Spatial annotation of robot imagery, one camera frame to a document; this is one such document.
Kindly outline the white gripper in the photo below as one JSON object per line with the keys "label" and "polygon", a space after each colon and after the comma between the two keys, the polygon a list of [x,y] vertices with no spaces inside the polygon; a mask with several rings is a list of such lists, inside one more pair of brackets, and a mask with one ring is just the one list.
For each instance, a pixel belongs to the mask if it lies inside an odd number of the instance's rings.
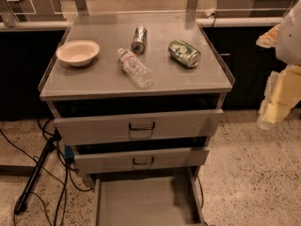
{"label": "white gripper", "polygon": [[261,102],[258,126],[270,130],[283,122],[301,101],[301,0],[283,18],[281,24],[259,36],[262,48],[276,46],[276,56],[288,65],[280,73],[271,72]]}

